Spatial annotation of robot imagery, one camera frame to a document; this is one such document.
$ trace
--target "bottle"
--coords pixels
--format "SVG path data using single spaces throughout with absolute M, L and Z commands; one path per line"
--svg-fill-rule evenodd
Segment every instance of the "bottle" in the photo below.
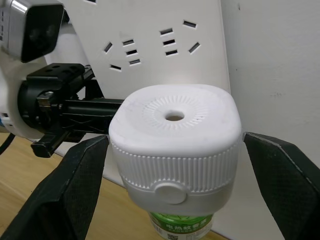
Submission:
M 213 224 L 213 215 L 195 217 L 151 212 L 149 216 L 154 229 L 166 240 L 199 240 Z

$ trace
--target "camera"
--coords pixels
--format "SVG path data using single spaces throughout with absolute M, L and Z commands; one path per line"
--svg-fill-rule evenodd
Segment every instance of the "camera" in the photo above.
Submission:
M 0 10 L 0 40 L 9 55 L 27 63 L 57 44 L 64 6 L 57 0 L 6 0 Z

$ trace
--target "black cable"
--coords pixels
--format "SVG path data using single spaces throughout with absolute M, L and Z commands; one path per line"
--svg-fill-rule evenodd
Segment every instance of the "black cable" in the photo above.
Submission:
M 12 141 L 15 139 L 15 136 L 16 135 L 10 133 L 10 135 L 6 138 L 4 143 L 0 146 L 0 155 L 3 154 L 5 150 L 7 150 Z

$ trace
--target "metal mount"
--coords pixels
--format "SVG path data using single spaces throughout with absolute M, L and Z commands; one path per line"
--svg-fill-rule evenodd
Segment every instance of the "metal mount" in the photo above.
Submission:
M 18 94 L 23 120 L 44 136 L 31 147 L 50 158 L 62 142 L 78 143 L 86 133 L 108 134 L 122 100 L 105 99 L 89 65 L 53 63 L 29 74 Z M 85 98 L 77 93 L 85 88 Z

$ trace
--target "green label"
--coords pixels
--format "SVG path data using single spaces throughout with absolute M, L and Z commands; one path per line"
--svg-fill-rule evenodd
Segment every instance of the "green label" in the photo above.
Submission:
M 193 217 L 152 212 L 150 217 L 155 224 L 165 231 L 175 234 L 190 234 L 204 228 L 211 221 L 213 215 Z

